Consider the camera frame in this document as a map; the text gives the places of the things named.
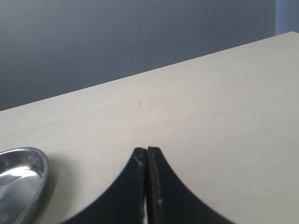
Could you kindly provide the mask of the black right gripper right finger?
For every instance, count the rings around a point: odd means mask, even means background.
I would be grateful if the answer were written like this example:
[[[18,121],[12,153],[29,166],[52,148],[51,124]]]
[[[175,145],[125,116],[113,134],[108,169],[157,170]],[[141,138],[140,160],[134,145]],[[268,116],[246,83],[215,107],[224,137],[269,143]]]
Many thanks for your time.
[[[149,224],[229,224],[197,198],[178,178],[158,147],[147,150]]]

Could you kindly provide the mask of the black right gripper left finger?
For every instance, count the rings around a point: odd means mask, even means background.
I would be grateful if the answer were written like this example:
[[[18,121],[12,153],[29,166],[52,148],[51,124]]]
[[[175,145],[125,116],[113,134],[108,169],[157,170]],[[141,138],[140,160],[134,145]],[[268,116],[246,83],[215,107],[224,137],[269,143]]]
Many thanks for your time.
[[[142,224],[147,150],[135,148],[115,181],[65,224]]]

